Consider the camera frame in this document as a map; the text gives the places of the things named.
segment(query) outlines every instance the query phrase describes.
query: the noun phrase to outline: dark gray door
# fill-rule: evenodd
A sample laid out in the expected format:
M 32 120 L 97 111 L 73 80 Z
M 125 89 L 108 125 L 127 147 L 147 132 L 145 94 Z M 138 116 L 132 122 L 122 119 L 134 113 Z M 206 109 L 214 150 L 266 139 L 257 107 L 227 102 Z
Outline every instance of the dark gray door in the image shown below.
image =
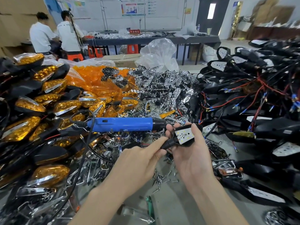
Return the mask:
M 212 35 L 219 34 L 228 3 L 229 0 L 200 0 L 196 24 L 196 26 L 200 24 L 200 32 L 206 32 L 207 28 L 212 28 Z M 216 4 L 216 6 L 212 19 L 208 19 L 208 12 L 211 4 Z

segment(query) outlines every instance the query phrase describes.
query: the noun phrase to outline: hand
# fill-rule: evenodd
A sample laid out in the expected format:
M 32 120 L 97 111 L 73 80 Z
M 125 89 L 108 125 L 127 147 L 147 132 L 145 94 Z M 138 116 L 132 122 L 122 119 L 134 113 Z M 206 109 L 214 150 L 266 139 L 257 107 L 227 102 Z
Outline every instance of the hand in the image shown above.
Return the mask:
M 167 125 L 167 137 L 172 137 L 174 128 L 170 124 Z M 195 124 L 192 124 L 192 133 L 195 136 L 195 142 L 190 147 L 175 146 L 172 148 L 176 169 L 191 194 L 206 181 L 214 178 L 208 147 L 201 131 Z
M 161 137 L 146 148 L 125 149 L 103 184 L 121 192 L 124 200 L 131 196 L 153 177 L 157 162 L 167 153 L 160 149 L 167 139 Z

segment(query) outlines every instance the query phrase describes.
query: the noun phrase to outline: person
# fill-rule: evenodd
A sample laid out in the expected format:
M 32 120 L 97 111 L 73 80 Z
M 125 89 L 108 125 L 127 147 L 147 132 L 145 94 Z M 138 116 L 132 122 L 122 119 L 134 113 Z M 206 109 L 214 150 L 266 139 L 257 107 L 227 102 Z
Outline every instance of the person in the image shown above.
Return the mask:
M 56 52 L 59 39 L 48 26 L 49 18 L 47 14 L 38 12 L 36 14 L 37 22 L 29 30 L 30 39 L 36 53 L 49 55 L 50 52 Z
M 201 131 L 195 124 L 191 128 L 195 142 L 190 147 L 175 146 L 172 153 L 180 177 L 196 201 L 206 224 L 249 225 L 216 180 Z M 173 127 L 167 125 L 166 136 L 171 137 L 173 131 Z M 166 154 L 160 147 L 167 137 L 159 138 L 147 148 L 125 149 L 103 183 L 89 193 L 69 225 L 107 225 L 123 201 L 152 178 L 158 160 Z
M 76 35 L 74 33 L 74 29 L 72 27 L 71 22 L 71 15 L 69 11 L 62 11 L 61 13 L 63 22 L 58 24 L 57 31 L 60 40 L 62 41 L 62 49 L 64 51 L 68 52 L 80 52 L 80 46 L 78 44 Z M 74 23 L 77 35 L 79 37 L 79 40 L 84 40 L 84 34 L 80 30 L 79 26 Z

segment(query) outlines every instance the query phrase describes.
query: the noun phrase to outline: red stool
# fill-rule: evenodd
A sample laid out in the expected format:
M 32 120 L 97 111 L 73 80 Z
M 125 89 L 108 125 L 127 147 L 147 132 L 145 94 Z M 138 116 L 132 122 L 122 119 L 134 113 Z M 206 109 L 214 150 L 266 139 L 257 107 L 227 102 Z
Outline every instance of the red stool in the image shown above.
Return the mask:
M 101 48 L 99 46 L 94 46 L 94 48 L 95 48 L 96 58 L 102 58 L 103 54 L 102 54 Z M 93 52 L 93 47 L 88 46 L 88 56 L 89 56 L 89 58 L 95 58 L 95 54 Z
M 83 61 L 83 56 L 81 53 L 79 53 L 79 54 L 68 54 L 67 53 L 67 58 L 68 58 L 68 60 L 76 61 L 76 62 Z
M 137 44 L 134 45 L 127 45 L 127 54 L 138 54 L 139 47 Z

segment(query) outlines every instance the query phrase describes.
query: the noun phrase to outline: white t-shirt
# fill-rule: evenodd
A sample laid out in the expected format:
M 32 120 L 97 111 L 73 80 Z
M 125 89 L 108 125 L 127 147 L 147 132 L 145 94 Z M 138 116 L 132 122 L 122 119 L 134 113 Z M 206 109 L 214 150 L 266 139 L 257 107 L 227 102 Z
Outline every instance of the white t-shirt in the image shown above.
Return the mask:
M 29 34 L 36 53 L 49 52 L 51 49 L 49 40 L 57 37 L 49 26 L 40 22 L 31 26 Z
M 77 35 L 82 38 L 84 34 L 78 27 L 78 25 L 74 24 Z M 74 29 L 72 25 L 68 21 L 63 21 L 57 26 L 57 32 L 60 40 L 62 41 L 62 49 L 67 52 L 80 51 L 80 47 L 78 45 Z

